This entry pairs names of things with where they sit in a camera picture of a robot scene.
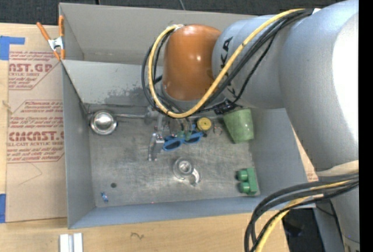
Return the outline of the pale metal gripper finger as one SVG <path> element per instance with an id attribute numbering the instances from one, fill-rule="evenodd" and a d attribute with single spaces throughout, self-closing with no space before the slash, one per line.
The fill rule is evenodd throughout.
<path id="1" fill-rule="evenodd" d="M 155 155 L 158 155 L 163 150 L 164 143 L 165 140 L 162 134 L 157 133 L 155 141 Z"/>
<path id="2" fill-rule="evenodd" d="M 156 160 L 156 152 L 154 151 L 155 145 L 156 145 L 156 136 L 157 134 L 154 132 L 151 135 L 151 139 L 149 142 L 149 147 L 148 147 L 148 161 L 154 161 Z"/>

